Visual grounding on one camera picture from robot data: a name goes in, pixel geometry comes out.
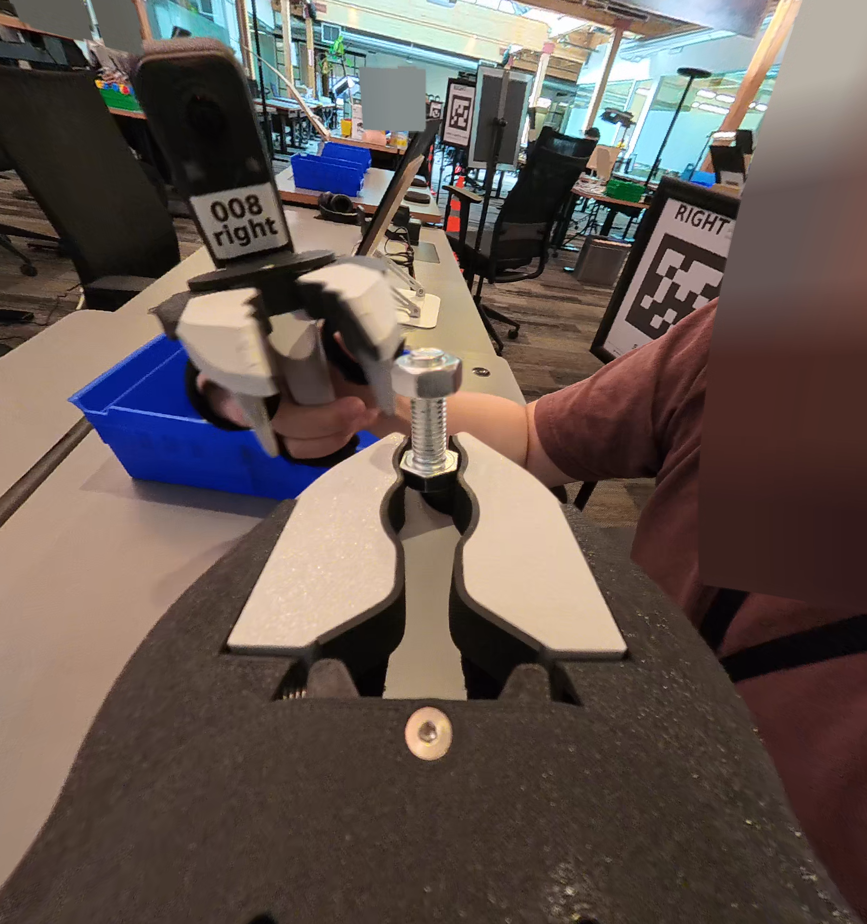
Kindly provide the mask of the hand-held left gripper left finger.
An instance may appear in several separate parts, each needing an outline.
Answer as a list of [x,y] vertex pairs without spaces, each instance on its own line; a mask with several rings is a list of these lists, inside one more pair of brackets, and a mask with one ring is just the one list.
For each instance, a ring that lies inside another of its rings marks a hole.
[[405,442],[381,439],[301,492],[227,638],[229,652],[337,659],[353,676],[387,663],[405,624]]

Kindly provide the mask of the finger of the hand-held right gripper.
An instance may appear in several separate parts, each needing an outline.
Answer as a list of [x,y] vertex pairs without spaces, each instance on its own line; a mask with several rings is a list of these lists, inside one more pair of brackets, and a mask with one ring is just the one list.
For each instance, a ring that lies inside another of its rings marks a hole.
[[234,395],[264,452],[279,456],[267,401],[280,393],[280,366],[261,294],[178,293],[158,305],[158,321],[201,373]]
[[299,306],[323,323],[328,362],[352,385],[373,393],[386,415],[395,411],[392,369],[404,338],[393,286],[381,260],[336,260],[297,279]]

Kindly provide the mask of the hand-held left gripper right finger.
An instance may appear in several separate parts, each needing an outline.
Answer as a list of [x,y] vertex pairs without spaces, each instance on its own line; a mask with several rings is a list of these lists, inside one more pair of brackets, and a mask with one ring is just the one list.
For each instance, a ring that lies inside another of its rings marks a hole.
[[624,638],[562,504],[477,437],[453,442],[460,539],[449,627],[461,654],[488,676],[520,664],[623,659]]

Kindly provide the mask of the steel hex nut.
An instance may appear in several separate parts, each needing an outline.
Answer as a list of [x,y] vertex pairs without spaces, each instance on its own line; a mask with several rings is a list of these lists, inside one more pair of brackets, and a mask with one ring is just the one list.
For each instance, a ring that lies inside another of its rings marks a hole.
[[462,379],[462,360],[434,347],[404,352],[391,370],[394,393],[411,399],[449,398],[460,390]]

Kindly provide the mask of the blue plastic bin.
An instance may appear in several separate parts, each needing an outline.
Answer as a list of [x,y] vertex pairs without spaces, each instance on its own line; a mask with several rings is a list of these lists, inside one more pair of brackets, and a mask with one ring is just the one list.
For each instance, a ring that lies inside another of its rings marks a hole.
[[283,501],[327,467],[268,457],[253,433],[204,421],[186,395],[187,356],[164,334],[69,399],[133,479]]

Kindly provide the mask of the steel hex bolt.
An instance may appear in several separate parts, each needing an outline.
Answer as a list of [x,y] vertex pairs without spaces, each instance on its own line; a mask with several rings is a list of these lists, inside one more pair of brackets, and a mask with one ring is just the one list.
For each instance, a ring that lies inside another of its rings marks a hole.
[[444,496],[452,490],[458,469],[458,455],[449,445],[446,398],[405,399],[410,435],[400,461],[404,482],[425,496]]

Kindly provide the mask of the person's right forearm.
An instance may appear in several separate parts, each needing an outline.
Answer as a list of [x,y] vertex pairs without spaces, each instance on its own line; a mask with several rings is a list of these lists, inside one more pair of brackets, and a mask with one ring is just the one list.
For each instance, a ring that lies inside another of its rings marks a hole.
[[543,448],[537,427],[542,403],[537,399],[521,406],[506,398],[461,391],[446,399],[447,431],[476,437],[547,487],[556,487],[567,480]]

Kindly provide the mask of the person's right hand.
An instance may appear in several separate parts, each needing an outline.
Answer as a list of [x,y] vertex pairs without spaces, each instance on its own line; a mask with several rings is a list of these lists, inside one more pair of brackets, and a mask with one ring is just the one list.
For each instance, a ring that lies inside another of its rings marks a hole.
[[294,460],[312,461],[344,449],[360,432],[383,438],[409,432],[409,420],[384,414],[371,388],[334,378],[335,399],[323,406],[305,407],[282,395],[272,417],[272,429]]

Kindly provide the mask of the wooden book stand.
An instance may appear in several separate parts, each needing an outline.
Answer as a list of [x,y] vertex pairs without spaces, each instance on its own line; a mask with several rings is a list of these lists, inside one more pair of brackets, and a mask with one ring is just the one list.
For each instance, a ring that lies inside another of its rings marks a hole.
[[369,257],[381,264],[385,280],[393,289],[395,306],[402,324],[409,327],[431,329],[438,319],[440,298],[428,294],[421,283],[411,275],[405,260],[414,260],[415,248],[408,243],[401,255],[401,263],[385,251],[386,233],[398,209],[406,202],[422,162],[437,134],[437,123],[429,120],[422,131],[412,133],[406,151],[376,207],[370,221],[361,221],[362,237],[354,255]]

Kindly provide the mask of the black headphones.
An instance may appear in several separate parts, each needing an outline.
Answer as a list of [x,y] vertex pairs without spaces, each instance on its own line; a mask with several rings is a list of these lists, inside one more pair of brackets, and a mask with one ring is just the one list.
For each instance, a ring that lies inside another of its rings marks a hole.
[[367,217],[363,207],[343,193],[322,192],[317,204],[322,218],[334,224],[361,226]]

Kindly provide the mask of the blue storage bin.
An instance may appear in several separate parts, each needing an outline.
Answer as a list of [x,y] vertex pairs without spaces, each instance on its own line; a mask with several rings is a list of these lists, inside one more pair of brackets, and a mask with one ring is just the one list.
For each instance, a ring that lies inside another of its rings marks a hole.
[[297,188],[358,198],[371,167],[371,152],[328,141],[319,154],[292,155],[290,164]]

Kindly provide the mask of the black office chair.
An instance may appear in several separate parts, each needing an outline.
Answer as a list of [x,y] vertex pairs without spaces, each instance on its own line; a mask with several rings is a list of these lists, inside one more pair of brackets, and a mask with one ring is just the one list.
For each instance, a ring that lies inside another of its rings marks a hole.
[[594,129],[586,137],[574,138],[543,128],[491,228],[471,226],[473,204],[480,204],[480,218],[486,217],[482,196],[448,186],[460,207],[460,226],[446,237],[468,288],[475,291],[476,309],[498,356],[504,352],[505,341],[492,321],[508,326],[506,337],[510,340],[518,338],[520,322],[488,308],[482,302],[483,285],[520,283],[543,274],[555,223],[586,170],[598,139]]
[[116,311],[181,260],[172,216],[91,71],[0,64],[0,149],[58,233],[87,308]]

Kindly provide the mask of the framed marker sign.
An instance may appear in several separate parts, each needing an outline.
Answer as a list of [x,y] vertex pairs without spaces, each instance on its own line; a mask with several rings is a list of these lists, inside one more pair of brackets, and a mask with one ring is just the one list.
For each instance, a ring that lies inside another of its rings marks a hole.
[[447,81],[440,138],[444,145],[466,150],[471,142],[476,85],[451,77]]
[[661,180],[591,344],[594,357],[608,363],[645,346],[717,298],[739,204],[737,191]]

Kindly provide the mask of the grey display on stand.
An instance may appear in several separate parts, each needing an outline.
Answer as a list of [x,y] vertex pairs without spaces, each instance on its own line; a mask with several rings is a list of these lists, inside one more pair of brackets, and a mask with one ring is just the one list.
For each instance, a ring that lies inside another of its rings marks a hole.
[[515,170],[529,114],[532,75],[481,65],[476,76],[472,133],[466,165],[498,171]]

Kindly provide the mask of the grey waste bin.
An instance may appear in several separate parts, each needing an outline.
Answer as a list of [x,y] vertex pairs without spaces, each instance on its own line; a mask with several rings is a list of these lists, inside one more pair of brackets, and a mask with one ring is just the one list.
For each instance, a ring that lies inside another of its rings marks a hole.
[[631,243],[622,240],[588,237],[573,268],[574,278],[585,285],[613,287],[631,248]]

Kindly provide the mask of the black floor lamp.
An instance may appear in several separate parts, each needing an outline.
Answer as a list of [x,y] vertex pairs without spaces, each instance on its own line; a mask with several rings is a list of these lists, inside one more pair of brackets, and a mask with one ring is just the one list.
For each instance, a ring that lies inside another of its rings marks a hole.
[[647,179],[646,179],[646,183],[645,183],[645,189],[646,189],[646,190],[648,189],[648,187],[651,185],[651,183],[656,179],[656,177],[657,177],[657,175],[658,175],[658,172],[659,172],[659,169],[660,169],[660,165],[661,165],[662,157],[663,157],[663,155],[664,155],[664,153],[665,153],[665,150],[666,150],[666,147],[667,147],[667,145],[668,145],[668,143],[669,143],[669,141],[670,141],[670,137],[671,137],[671,134],[672,134],[672,132],[673,132],[673,129],[674,129],[674,127],[675,127],[675,125],[676,125],[676,123],[677,123],[677,121],[678,121],[678,119],[679,119],[679,117],[680,117],[680,115],[681,115],[681,111],[682,111],[682,109],[684,108],[686,99],[688,98],[688,96],[689,96],[689,94],[690,94],[691,88],[693,87],[693,85],[694,85],[694,83],[695,83],[696,81],[698,81],[698,80],[700,80],[700,79],[709,78],[709,77],[711,77],[711,75],[712,75],[710,71],[708,71],[708,70],[706,70],[706,69],[704,69],[704,68],[698,68],[698,67],[694,67],[694,66],[682,66],[682,67],[680,67],[680,68],[678,69],[677,74],[680,75],[680,76],[682,76],[682,77],[684,77],[684,78],[686,79],[686,84],[685,84],[685,86],[684,86],[684,88],[683,88],[683,92],[682,92],[682,94],[681,94],[681,96],[680,96],[680,99],[679,99],[679,101],[678,101],[678,103],[677,103],[677,105],[676,105],[676,107],[675,107],[675,109],[674,109],[674,111],[673,111],[673,115],[672,115],[672,117],[671,117],[671,121],[670,121],[670,124],[669,124],[669,126],[668,126],[668,128],[667,128],[667,131],[666,131],[666,133],[664,134],[664,136],[663,136],[663,138],[662,138],[662,141],[661,141],[660,146],[659,146],[659,149],[658,149],[658,154],[657,154],[657,156],[656,156],[656,158],[655,158],[655,161],[654,161],[654,163],[653,163],[653,166],[652,166],[652,168],[650,169],[650,171],[649,171],[649,173],[648,173],[648,176],[647,176]]

